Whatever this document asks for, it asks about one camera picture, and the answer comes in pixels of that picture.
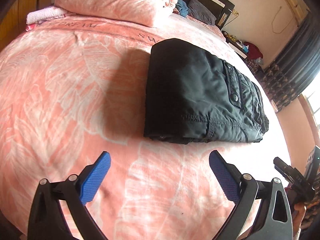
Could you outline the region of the person's right hand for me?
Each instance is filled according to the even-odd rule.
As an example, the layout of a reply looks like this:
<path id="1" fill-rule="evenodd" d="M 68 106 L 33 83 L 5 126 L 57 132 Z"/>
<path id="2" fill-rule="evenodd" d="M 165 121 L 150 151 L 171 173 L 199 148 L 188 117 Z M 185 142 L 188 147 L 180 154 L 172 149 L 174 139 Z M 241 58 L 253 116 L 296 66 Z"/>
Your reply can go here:
<path id="1" fill-rule="evenodd" d="M 293 239 L 299 239 L 300 232 L 301 232 L 301 224 L 304 219 L 305 213 L 306 213 L 306 205 L 301 202 L 294 205 L 295 209 L 295 217 L 292 220 L 293 225 Z"/>

